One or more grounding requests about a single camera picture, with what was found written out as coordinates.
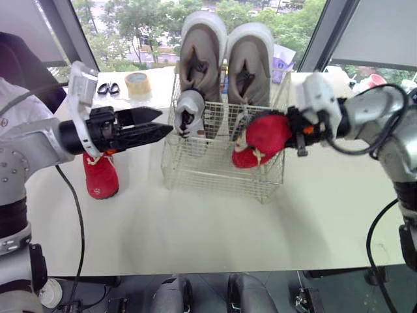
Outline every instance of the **gray sneaker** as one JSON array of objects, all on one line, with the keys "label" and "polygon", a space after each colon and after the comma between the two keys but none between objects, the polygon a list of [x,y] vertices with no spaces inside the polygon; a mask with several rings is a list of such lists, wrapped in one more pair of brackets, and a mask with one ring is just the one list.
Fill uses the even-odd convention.
[{"label": "gray sneaker", "polygon": [[[197,11],[184,21],[180,53],[181,91],[199,91],[205,101],[221,102],[220,74],[227,42],[223,20],[215,13]],[[204,128],[214,139],[223,118],[223,108],[206,104]]]},{"label": "gray sneaker", "polygon": [[[232,31],[227,42],[228,102],[270,106],[274,38],[262,23],[246,23]],[[235,141],[254,112],[229,109],[229,133]]]}]

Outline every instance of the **floor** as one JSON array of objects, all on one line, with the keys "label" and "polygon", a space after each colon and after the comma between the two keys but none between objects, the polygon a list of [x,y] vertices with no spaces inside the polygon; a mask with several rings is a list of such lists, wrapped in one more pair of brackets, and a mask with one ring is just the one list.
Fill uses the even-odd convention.
[{"label": "floor", "polygon": [[[393,265],[386,268],[388,282],[386,287],[398,312],[411,313],[417,303],[417,273],[405,265]],[[366,270],[326,276],[323,278],[306,278],[304,272],[299,272],[305,288],[319,289],[326,313],[378,312],[388,313],[381,292],[375,286],[370,286],[364,279]],[[266,286],[280,313],[296,312],[294,296],[300,282],[296,271],[256,272],[256,276]],[[159,285],[170,275],[124,276],[119,287],[112,288],[109,295],[98,305],[85,312],[116,313],[113,308],[116,300],[128,297],[129,312],[148,312],[152,296]],[[213,313],[227,312],[227,273],[189,274],[186,275],[192,283],[194,293],[194,312]],[[64,300],[69,297],[72,283],[60,281],[63,287]],[[96,302],[103,295],[103,285],[80,283],[76,298],[87,305]]]}]

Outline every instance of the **window frame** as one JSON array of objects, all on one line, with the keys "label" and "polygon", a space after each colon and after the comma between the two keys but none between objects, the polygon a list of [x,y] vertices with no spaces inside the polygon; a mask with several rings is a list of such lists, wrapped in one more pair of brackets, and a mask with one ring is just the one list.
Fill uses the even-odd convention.
[{"label": "window frame", "polygon": [[38,0],[68,60],[100,70],[70,0]]}]

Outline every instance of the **white shoe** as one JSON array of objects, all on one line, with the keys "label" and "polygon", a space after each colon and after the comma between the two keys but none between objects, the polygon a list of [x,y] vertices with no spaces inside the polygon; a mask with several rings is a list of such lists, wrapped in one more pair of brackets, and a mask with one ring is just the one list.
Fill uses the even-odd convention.
[{"label": "white shoe", "polygon": [[203,123],[205,102],[203,97],[195,90],[181,93],[175,110],[175,130],[185,141],[186,152],[192,157],[201,157],[206,151],[207,143],[195,138],[206,138]]},{"label": "white shoe", "polygon": [[[221,102],[220,74],[227,44],[227,30],[215,13],[197,11],[184,21],[181,31],[181,91],[197,90],[205,101]],[[222,123],[221,106],[206,105],[206,137],[214,139]]]}]

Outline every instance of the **robotic arm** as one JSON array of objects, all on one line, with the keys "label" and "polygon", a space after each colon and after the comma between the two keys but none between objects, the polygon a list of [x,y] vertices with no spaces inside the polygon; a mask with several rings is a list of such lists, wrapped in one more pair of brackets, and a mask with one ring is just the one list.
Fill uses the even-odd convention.
[{"label": "robotic arm", "polygon": [[25,182],[34,172],[88,152],[116,153],[161,140],[173,127],[152,121],[161,111],[92,109],[97,72],[72,65],[68,102],[72,121],[47,119],[16,126],[0,137],[0,312],[43,312],[38,297],[48,279],[40,245],[32,245]]},{"label": "robotic arm", "polygon": [[[26,180],[84,151],[92,156],[116,153],[157,142],[172,130],[152,123],[161,112],[149,108],[88,112],[96,83],[95,71],[74,63],[68,94],[73,120],[19,125],[0,138],[0,312],[42,312],[33,292],[44,285],[47,272],[40,245],[30,243]],[[306,156],[306,147],[318,142],[336,149],[334,138],[361,139],[371,146],[377,140],[377,149],[370,150],[394,183],[405,221],[399,229],[403,256],[417,271],[417,106],[408,109],[405,93],[392,86],[335,99],[319,73],[307,78],[300,94],[299,108],[287,112],[293,136],[286,147]]]},{"label": "robotic arm", "polygon": [[[417,271],[417,105],[393,85],[370,89],[349,99],[336,99],[319,73],[302,84],[299,108],[287,117],[293,137],[287,147],[306,156],[307,145],[330,144],[339,152],[360,155],[370,152],[392,180],[404,224],[399,227],[406,264]],[[370,151],[346,151],[333,138],[364,140]]]}]

